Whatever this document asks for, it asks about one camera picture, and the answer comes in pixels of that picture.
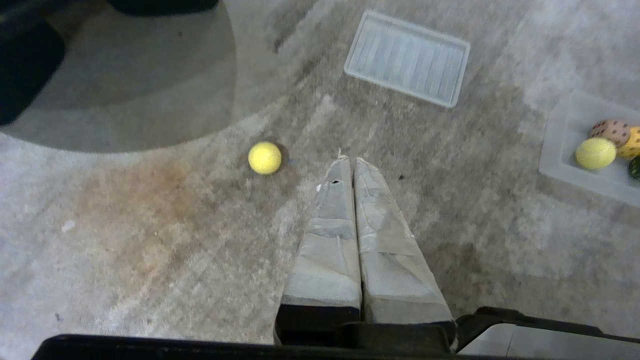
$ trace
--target dark object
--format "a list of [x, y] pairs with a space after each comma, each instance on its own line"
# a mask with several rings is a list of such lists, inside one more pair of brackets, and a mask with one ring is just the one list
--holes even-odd
[[62, 38], [44, 22], [0, 45], [0, 126], [31, 104], [64, 54]]
[[119, 12], [133, 16], [195, 13], [214, 8], [219, 0], [109, 0]]
[[359, 322], [354, 307], [280, 305], [275, 322], [279, 344], [334, 347], [335, 331], [344, 323]]
[[632, 179], [640, 181], [640, 156], [636, 156], [629, 163], [629, 176]]
[[42, 17], [70, 0], [0, 1], [0, 44], [41, 23]]
[[347, 323], [336, 332], [339, 347], [395, 354], [448, 354], [450, 341], [437, 324]]
[[451, 354], [398, 354], [348, 348], [269, 346], [205, 341], [59, 335], [45, 340], [33, 360], [418, 360], [505, 359]]

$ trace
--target white plastic tray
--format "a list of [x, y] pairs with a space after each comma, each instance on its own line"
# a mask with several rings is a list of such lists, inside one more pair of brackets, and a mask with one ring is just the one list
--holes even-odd
[[469, 43], [367, 10], [344, 71], [356, 78], [452, 108], [458, 102]]
[[640, 208], [640, 181], [628, 175], [629, 160], [617, 158], [600, 170], [584, 170], [575, 150], [587, 139], [591, 126], [609, 118], [640, 126], [640, 113], [574, 90], [549, 114], [538, 169], [548, 176], [575, 184]]

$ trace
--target stain on carpet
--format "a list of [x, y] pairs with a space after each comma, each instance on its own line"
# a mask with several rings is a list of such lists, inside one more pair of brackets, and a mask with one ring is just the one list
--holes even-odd
[[287, 4], [280, 7], [279, 12], [273, 17], [273, 27], [277, 33], [273, 41], [273, 52], [278, 53], [284, 44], [296, 31], [298, 24], [304, 20], [309, 11], [318, 0], [288, 0]]

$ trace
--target black chair leg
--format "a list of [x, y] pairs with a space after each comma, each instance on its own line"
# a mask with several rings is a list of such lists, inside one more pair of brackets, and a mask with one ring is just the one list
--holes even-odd
[[133, 16], [165, 16], [212, 9], [219, 0], [109, 0], [119, 12]]
[[64, 41], [45, 22], [0, 44], [0, 126], [31, 104], [64, 55]]

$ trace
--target brown stain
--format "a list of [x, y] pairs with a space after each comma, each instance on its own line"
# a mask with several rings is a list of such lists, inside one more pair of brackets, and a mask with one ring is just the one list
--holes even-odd
[[98, 282], [107, 282], [117, 300], [165, 280], [180, 258], [175, 244], [181, 239], [170, 227], [188, 222], [195, 208], [197, 196], [186, 184], [190, 173], [186, 163], [151, 156], [133, 166], [103, 164], [80, 186], [77, 216], [91, 219], [100, 237], [99, 263], [109, 267]]

